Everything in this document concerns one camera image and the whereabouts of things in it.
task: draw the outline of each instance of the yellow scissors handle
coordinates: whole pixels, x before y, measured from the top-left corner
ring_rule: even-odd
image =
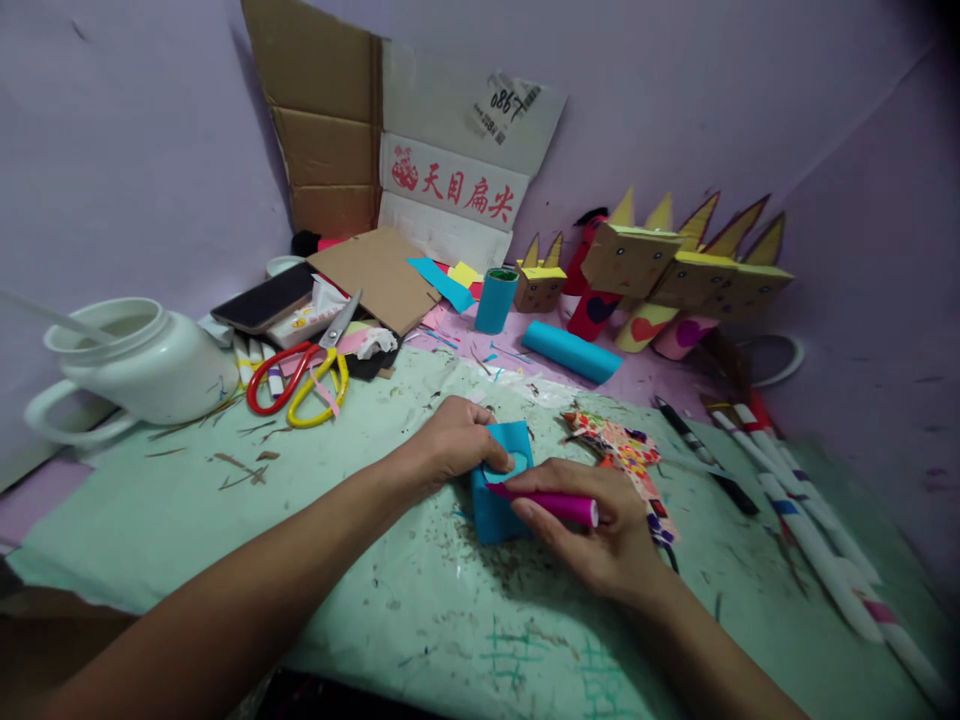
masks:
[[[337,376],[331,369],[334,359],[337,361],[337,371],[340,374],[340,382],[337,382]],[[323,361],[323,364],[320,367],[313,369],[314,379],[317,382],[320,382],[320,378],[322,378],[323,374],[328,370],[330,370],[330,377],[333,378],[333,389],[337,393],[335,402],[338,406],[343,407],[343,398],[346,396],[347,387],[350,385],[350,373],[347,371],[346,358],[343,355],[338,355],[336,348],[327,350],[327,359]],[[297,410],[300,408],[300,404],[304,401],[307,395],[310,394],[311,390],[313,390],[313,381],[308,381],[304,383],[303,387],[297,390],[297,394],[293,396],[293,400],[290,402],[290,407],[287,408],[287,422],[290,423],[292,427],[316,427],[320,423],[326,422],[333,417],[333,408],[327,408],[316,417],[308,420],[301,420],[297,417]]]

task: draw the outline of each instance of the heart shape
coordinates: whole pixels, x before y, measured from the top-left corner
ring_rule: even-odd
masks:
[[[620,298],[609,303],[605,303],[600,298],[590,298],[587,302],[587,317],[594,325],[599,325],[613,315],[613,311],[617,309],[619,304]]]
[[[664,325],[666,323],[651,325],[646,318],[634,318],[633,322],[630,323],[630,334],[633,336],[634,342],[652,340],[657,336],[657,333],[663,330]]]
[[[693,347],[703,339],[712,328],[701,327],[695,320],[684,320],[677,328],[677,345]]]

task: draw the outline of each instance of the white jug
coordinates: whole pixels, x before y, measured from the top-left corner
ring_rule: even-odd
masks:
[[[59,326],[43,336],[60,355],[67,377],[27,405],[27,425],[54,442],[87,445],[115,437],[144,420],[176,425],[202,417],[237,389],[232,354],[220,350],[192,320],[147,298],[120,298],[72,313],[117,339],[107,345]],[[90,432],[65,432],[47,422],[50,409],[71,393],[89,390],[125,410]]]

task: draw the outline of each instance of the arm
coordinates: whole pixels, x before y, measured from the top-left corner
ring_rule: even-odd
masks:
[[[347,569],[409,508],[512,458],[483,408],[447,398],[407,443],[163,600],[51,700],[49,718],[226,717]]]
[[[513,509],[596,594],[627,611],[641,641],[700,718],[804,718],[659,557],[643,500],[622,473],[551,459],[507,482],[518,493],[587,495],[600,527],[576,535],[530,500]]]

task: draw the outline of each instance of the black marker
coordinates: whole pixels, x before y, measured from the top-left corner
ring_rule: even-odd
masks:
[[[654,395],[653,397],[657,402],[657,407],[660,408],[660,412],[662,412],[663,416],[667,419],[667,422],[679,433],[687,446],[693,450],[694,455],[696,455],[701,462],[707,465],[714,465],[722,470],[723,468],[720,466],[720,463],[717,462],[717,459],[707,450],[700,438],[693,434],[693,430],[677,415],[677,411],[667,405],[667,401],[659,395]],[[753,500],[750,499],[743,491],[743,488],[735,481],[720,475],[714,475],[713,473],[710,473],[710,475],[719,483],[724,492],[733,500],[734,505],[736,505],[744,515],[756,515],[760,512],[759,508],[754,505]]]

